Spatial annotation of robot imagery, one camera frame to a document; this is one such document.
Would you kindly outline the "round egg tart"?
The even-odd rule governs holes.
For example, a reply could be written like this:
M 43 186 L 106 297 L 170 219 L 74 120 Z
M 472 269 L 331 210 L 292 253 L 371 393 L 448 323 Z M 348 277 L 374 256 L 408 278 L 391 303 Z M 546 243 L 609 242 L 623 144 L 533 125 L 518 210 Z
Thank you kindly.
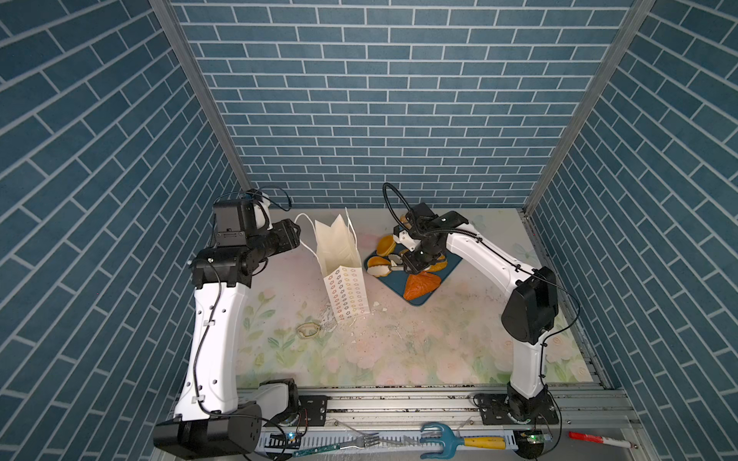
M 368 267 L 375 265 L 391 265 L 391 263 L 388 259 L 384 259 L 383 257 L 370 257 L 370 259 L 367 259 L 366 261 L 366 272 Z
M 397 243 L 395 242 L 394 236 L 392 234 L 388 234 L 382 237 L 376 249 L 377 256 L 388 257 L 394 252 L 396 245 Z

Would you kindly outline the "orange triangular bread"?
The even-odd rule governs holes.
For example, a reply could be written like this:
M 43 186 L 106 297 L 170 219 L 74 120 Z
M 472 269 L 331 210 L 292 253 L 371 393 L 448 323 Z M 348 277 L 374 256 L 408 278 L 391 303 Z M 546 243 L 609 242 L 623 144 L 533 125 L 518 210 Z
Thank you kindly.
M 436 291 L 441 283 L 442 278 L 434 273 L 408 275 L 403 298 L 408 302 L 414 301 Z

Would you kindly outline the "white printed paper bag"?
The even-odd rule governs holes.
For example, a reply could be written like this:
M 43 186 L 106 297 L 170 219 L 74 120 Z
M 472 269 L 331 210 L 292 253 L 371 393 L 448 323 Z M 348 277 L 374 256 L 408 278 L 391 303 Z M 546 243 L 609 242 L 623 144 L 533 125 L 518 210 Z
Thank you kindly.
M 309 225 L 315 245 L 311 248 L 303 240 L 300 244 L 318 262 L 336 322 L 346 323 L 368 315 L 371 309 L 357 247 L 357 233 L 348 209 L 344 209 L 344 213 L 330 225 L 311 219 L 307 213 L 298 214 L 295 223 L 300 219 Z

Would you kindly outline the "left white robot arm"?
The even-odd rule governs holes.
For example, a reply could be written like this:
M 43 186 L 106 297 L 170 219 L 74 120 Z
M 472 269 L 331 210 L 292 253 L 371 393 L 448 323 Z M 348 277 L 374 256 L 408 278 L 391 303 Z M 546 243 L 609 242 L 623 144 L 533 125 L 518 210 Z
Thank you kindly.
M 284 219 L 236 238 L 190 264 L 195 316 L 186 379 L 172 419 L 152 433 L 155 448 L 184 460 L 253 453 L 264 426 L 280 428 L 300 410 L 291 378 L 263 382 L 246 403 L 236 389 L 236 346 L 253 278 L 269 257 L 299 247 L 300 228 Z

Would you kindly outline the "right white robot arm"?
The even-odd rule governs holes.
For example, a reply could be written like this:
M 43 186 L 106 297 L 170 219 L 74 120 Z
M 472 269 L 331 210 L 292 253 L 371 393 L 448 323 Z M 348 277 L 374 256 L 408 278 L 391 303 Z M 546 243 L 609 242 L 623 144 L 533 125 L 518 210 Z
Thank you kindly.
M 558 315 L 557 278 L 547 268 L 515 259 L 456 211 L 442 215 L 426 204 L 411 207 L 396 222 L 393 240 L 407 249 L 404 270 L 419 275 L 455 255 L 471 264 L 507 297 L 501 323 L 512 341 L 512 373 L 507 384 L 507 411 L 517 423 L 528 423 L 549 406 L 544 378 L 545 349 Z

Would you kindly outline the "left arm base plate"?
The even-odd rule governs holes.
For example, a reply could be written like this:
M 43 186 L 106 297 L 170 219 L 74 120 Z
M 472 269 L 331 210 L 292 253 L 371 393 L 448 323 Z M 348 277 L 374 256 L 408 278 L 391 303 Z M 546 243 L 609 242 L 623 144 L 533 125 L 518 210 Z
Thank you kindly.
M 272 415 L 263 411 L 263 417 L 282 426 L 325 426 L 329 398 L 326 395 L 308 395 L 288 398 L 284 408 Z

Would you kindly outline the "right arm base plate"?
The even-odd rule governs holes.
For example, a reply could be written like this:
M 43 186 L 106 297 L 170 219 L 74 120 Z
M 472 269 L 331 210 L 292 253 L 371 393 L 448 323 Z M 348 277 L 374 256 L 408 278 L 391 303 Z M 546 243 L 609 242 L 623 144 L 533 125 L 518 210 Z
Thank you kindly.
M 472 404 L 480 412 L 485 426 L 501 425 L 554 425 L 560 422 L 559 410 L 552 396 L 542 391 L 532 399 L 513 392 L 507 394 L 476 394 Z

